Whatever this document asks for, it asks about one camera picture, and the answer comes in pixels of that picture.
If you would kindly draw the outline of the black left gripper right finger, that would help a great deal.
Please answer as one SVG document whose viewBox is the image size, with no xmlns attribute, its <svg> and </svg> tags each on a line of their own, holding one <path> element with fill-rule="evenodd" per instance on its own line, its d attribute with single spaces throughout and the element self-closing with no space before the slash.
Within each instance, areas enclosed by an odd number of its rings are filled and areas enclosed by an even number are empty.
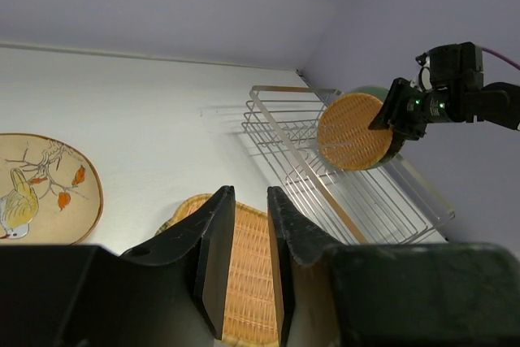
<svg viewBox="0 0 520 347">
<path fill-rule="evenodd" d="M 282 346 L 516 346 L 519 262 L 489 244 L 346 245 L 267 190 Z"/>
</svg>

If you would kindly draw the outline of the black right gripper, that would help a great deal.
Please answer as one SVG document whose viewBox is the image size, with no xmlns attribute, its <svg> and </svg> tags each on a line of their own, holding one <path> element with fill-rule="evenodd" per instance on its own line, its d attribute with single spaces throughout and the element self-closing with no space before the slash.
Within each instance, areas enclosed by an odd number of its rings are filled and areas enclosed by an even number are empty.
<svg viewBox="0 0 520 347">
<path fill-rule="evenodd" d="M 400 111 L 400 127 L 392 128 L 389 159 L 394 159 L 407 141 L 418 141 L 428 124 L 472 121 L 466 113 L 465 96 L 483 87 L 483 53 L 472 42 L 437 46 L 429 50 L 431 89 L 423 92 L 404 78 L 393 80 L 370 130 L 387 130 Z"/>
</svg>

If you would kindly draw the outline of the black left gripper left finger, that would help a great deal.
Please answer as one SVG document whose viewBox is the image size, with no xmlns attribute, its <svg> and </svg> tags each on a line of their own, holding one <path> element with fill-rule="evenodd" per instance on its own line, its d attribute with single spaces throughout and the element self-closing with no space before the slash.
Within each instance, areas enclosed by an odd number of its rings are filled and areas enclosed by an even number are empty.
<svg viewBox="0 0 520 347">
<path fill-rule="evenodd" d="M 213 345 L 223 333 L 235 205 L 234 188 L 223 186 L 123 254 L 4 245 L 2 345 Z"/>
</svg>

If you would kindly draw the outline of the small orange woven plate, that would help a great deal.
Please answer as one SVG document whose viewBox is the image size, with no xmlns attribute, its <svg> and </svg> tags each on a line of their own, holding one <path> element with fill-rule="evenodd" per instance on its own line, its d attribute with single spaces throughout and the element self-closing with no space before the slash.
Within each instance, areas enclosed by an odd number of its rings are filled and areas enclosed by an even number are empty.
<svg viewBox="0 0 520 347">
<path fill-rule="evenodd" d="M 369 125 L 383 103 L 368 93 L 347 93 L 336 99 L 318 122 L 318 149 L 334 167 L 346 171 L 372 168 L 391 148 L 393 133 Z"/>
</svg>

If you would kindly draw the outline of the green rim woven plate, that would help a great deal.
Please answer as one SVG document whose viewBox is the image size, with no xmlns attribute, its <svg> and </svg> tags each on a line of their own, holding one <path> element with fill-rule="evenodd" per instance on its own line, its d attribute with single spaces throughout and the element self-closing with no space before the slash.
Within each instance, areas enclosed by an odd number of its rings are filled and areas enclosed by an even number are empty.
<svg viewBox="0 0 520 347">
<path fill-rule="evenodd" d="M 157 236 L 157 235 L 161 234 L 162 232 L 166 231 L 171 225 L 172 225 L 171 221 L 166 221 L 159 227 L 159 229 L 156 231 L 156 233 L 154 235 Z"/>
</svg>

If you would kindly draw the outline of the large orange woven plate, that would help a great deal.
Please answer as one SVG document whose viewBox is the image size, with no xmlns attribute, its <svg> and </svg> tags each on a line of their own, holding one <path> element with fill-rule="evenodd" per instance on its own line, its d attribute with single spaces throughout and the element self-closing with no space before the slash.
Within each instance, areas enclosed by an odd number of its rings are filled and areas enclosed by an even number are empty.
<svg viewBox="0 0 520 347">
<path fill-rule="evenodd" d="M 235 210 L 222 342 L 279 344 L 267 214 L 240 202 Z"/>
</svg>

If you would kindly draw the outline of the beige leaf pattern plate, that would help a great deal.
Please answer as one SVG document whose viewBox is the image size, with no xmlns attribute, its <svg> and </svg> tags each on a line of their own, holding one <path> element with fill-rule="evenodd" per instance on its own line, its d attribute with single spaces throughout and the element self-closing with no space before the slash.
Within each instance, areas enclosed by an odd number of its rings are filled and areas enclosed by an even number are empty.
<svg viewBox="0 0 520 347">
<path fill-rule="evenodd" d="M 1 135 L 1 244 L 74 245 L 104 206 L 93 164 L 77 149 L 31 133 Z"/>
</svg>

